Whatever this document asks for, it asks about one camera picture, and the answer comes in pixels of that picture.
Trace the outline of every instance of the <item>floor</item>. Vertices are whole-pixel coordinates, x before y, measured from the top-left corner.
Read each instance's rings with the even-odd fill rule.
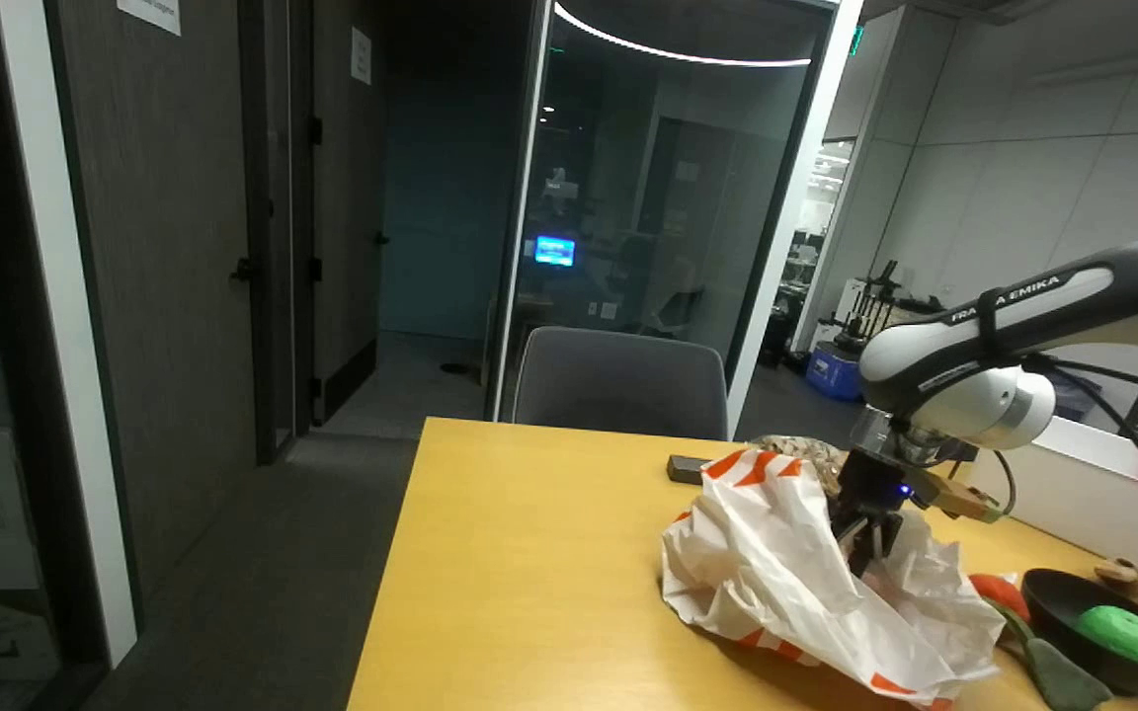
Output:
[[[383,334],[362,389],[287,462],[253,475],[87,705],[342,705],[418,422],[483,414],[483,388],[457,364],[475,364],[468,344]],[[757,371],[739,439],[789,430],[840,441],[854,419],[856,405],[813,393],[789,371]]]

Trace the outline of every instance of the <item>black chair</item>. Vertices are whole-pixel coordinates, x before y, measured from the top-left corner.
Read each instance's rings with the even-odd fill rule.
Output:
[[[636,333],[535,329],[515,422],[726,439],[720,350]]]

